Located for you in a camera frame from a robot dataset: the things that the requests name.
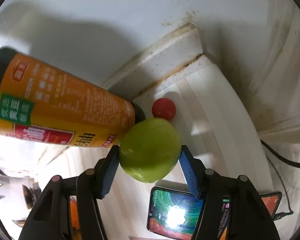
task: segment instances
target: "bottle label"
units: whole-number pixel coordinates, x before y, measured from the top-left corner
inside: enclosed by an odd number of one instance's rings
[[[134,123],[129,101],[23,54],[10,61],[0,84],[1,134],[81,147],[110,147]],[[36,138],[24,132],[29,128],[45,132]]]

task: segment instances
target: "green fruit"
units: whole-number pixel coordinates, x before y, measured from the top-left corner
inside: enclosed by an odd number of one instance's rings
[[[141,182],[164,178],[176,165],[181,152],[178,132],[164,119],[146,119],[132,127],[120,144],[123,170]]]

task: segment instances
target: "red ball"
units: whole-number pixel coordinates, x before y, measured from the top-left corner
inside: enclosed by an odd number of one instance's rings
[[[152,105],[152,115],[171,121],[176,116],[176,105],[169,98],[160,98]]]

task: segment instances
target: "yellow label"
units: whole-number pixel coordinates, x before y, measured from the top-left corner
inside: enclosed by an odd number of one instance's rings
[[[0,133],[81,147],[109,147],[135,123],[132,104],[23,54],[0,84]]]

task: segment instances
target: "smartphone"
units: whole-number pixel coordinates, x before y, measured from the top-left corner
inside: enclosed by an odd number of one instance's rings
[[[281,192],[261,195],[273,217],[281,200]],[[224,240],[230,211],[230,198],[224,196],[222,220],[218,237]],[[153,187],[150,194],[147,229],[161,236],[190,240],[200,216],[204,200],[197,200],[192,194],[163,187]]]

